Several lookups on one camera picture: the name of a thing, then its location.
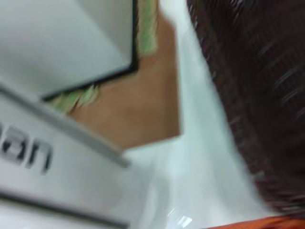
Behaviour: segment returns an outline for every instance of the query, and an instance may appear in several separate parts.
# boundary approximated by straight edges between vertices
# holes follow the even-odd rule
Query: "orange fabric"
[[[305,220],[273,217],[213,229],[305,229]]]

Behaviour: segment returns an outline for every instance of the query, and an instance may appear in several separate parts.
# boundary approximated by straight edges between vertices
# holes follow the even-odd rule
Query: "dark brown fabric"
[[[305,218],[305,0],[187,0],[262,197]]]

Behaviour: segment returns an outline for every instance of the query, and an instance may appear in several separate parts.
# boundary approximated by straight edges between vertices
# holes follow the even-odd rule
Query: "orange object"
[[[305,229],[305,220],[272,217],[213,229]]]

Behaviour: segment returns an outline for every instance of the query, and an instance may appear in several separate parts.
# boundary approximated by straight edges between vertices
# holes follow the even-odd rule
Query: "wooden surface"
[[[174,31],[161,15],[158,43],[136,75],[104,84],[97,101],[71,117],[125,149],[179,135]]]

